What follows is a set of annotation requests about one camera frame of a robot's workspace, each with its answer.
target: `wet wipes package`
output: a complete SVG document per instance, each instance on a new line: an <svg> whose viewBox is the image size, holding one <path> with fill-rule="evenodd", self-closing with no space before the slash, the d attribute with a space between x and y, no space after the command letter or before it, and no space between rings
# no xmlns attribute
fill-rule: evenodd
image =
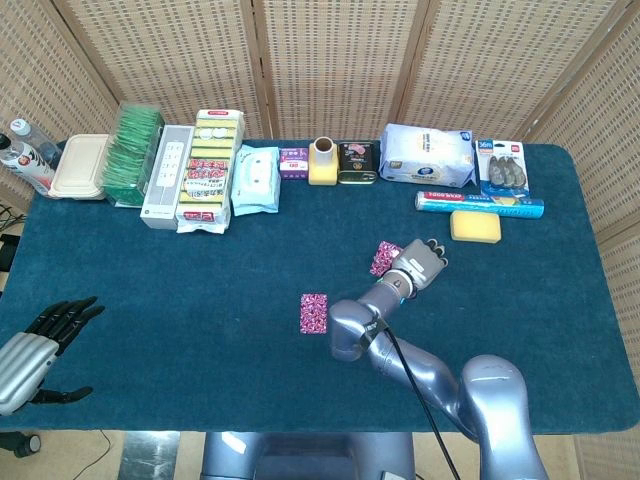
<svg viewBox="0 0 640 480"><path fill-rule="evenodd" d="M243 145L236 155L231 187L233 213L278 213L280 175L278 147Z"/></svg>
<svg viewBox="0 0 640 480"><path fill-rule="evenodd" d="M395 182L462 187L475 183L470 130L387 124L380 138L380 176Z"/></svg>

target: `water bottle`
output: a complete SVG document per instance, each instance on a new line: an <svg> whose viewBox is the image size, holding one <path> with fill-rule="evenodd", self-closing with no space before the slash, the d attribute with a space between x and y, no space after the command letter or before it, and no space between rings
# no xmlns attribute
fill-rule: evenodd
<svg viewBox="0 0 640 480"><path fill-rule="evenodd" d="M22 118L16 118L11 122L11 130L16 134L18 140L34 147L42 155L45 162L52 168L57 168L62 156L62 150L36 125L31 125Z"/></svg>
<svg viewBox="0 0 640 480"><path fill-rule="evenodd" d="M31 145L12 142L9 137L0 133L0 162L33 185L40 195L49 196L56 172Z"/></svg>

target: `food container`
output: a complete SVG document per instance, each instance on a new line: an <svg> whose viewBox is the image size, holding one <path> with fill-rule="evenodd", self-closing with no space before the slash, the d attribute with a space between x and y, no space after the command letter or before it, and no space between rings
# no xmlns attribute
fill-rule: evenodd
<svg viewBox="0 0 640 480"><path fill-rule="evenodd" d="M67 140L51 183L54 198L102 200L102 169L109 135L80 134Z"/></svg>
<svg viewBox="0 0 640 480"><path fill-rule="evenodd" d="M378 174L373 164L371 142L345 142L338 147L340 150L338 182L370 184L376 181Z"/></svg>

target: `black cable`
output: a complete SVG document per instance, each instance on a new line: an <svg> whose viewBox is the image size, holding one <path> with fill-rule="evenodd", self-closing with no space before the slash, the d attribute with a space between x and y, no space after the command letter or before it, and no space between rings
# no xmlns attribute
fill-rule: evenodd
<svg viewBox="0 0 640 480"><path fill-rule="evenodd" d="M75 477L73 477L73 480L77 480L78 478L80 478L80 475L82 475L87 469L93 467L96 463L98 463L100 460L102 460L104 457L107 456L107 453L109 453L111 451L111 440L109 440L109 437L107 437L104 433L104 431L102 431L102 429L100 430L100 433L102 434L102 436L104 437L104 439L107 441L107 449L102 453L102 455L100 455L98 458L96 458L93 462L91 462L89 465L87 465L86 467L84 467L82 470L80 470L80 473L78 473L78 475L76 475Z"/></svg>
<svg viewBox="0 0 640 480"><path fill-rule="evenodd" d="M458 475L456 466L453 464L453 460L451 460L451 456L449 455L449 451L447 450L447 447L444 444L444 441L442 440L442 436L440 436L440 430L438 430L438 427L436 426L436 421L434 420L433 415L431 415L431 410L429 410L429 405L427 405L427 401L424 399L422 392L418 389L416 380L413 377L413 372L411 371L411 368L409 368L409 364L407 363L407 360L404 358L404 354L402 353L402 350L400 350L400 345L398 345L398 340L396 340L396 336L393 334L393 332L389 327L387 327L385 331L387 333L387 336L389 337L389 340L391 340L391 343L393 344L393 348L396 349L396 352L398 353L398 357L400 357L400 362L402 362L402 367L404 368L404 371L407 374L407 377L409 377L409 382L411 383L411 387L413 388L413 391L418 396L418 400L420 400L422 409L424 410L424 413L427 416L427 419L429 420L429 424L431 425L431 430L433 430L433 433L436 436L436 440L438 440L438 444L440 445L442 454L444 455L444 458L447 461L447 464L449 465L449 469L451 469L453 478L455 478L456 480L460 480L460 475Z"/></svg>
<svg viewBox="0 0 640 480"><path fill-rule="evenodd" d="M4 232L9 227L12 227L17 223L24 222L25 216L14 215L11 211L11 207L0 204L0 208L2 208L2 211L0 211L0 232Z"/></svg>

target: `tissue package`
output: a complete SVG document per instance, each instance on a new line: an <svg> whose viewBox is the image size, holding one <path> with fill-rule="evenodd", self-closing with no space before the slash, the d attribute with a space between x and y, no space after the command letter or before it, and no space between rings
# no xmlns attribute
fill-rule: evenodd
<svg viewBox="0 0 640 480"><path fill-rule="evenodd" d="M395 182L462 187L475 183L470 130L389 123L380 139L380 176Z"/></svg>

